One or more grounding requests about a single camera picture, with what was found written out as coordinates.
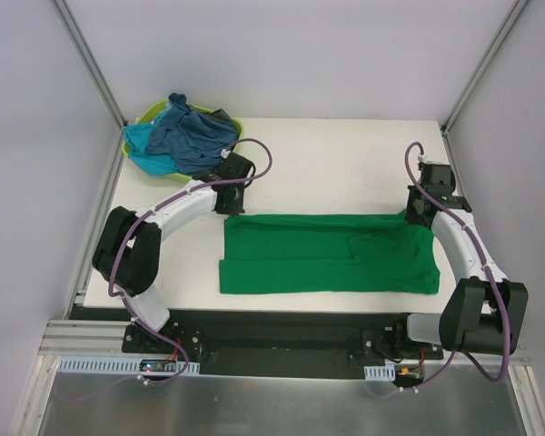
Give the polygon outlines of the green t shirt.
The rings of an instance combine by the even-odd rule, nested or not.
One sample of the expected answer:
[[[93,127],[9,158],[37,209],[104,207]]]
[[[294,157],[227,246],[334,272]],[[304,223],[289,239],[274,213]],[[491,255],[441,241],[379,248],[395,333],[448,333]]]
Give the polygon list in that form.
[[[224,222],[222,294],[405,292],[433,295],[433,234],[394,214],[256,214]]]

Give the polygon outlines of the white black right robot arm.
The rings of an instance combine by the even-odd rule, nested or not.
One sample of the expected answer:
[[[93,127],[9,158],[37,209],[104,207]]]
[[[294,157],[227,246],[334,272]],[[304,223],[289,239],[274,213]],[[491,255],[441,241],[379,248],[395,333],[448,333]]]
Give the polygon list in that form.
[[[391,349],[411,358],[423,342],[437,340],[447,351],[502,355],[505,335],[499,302],[510,326],[509,353],[514,353],[529,293],[496,266],[481,242],[472,209],[454,193],[456,180],[443,163],[419,163],[420,178],[408,187],[404,221],[432,231],[440,242],[456,282],[440,315],[413,315],[391,335]]]

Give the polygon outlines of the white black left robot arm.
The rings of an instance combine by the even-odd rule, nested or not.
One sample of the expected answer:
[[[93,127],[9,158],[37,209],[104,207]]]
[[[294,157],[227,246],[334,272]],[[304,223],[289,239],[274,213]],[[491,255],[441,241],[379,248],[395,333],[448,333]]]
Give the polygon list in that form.
[[[170,314],[155,283],[162,242],[190,221],[208,213],[243,212],[246,179],[255,175],[254,163],[231,152],[211,171],[188,182],[173,202],[153,208],[128,210],[115,207],[108,215],[94,250],[92,266],[146,324],[142,341],[152,352],[167,352],[173,330],[166,326]]]

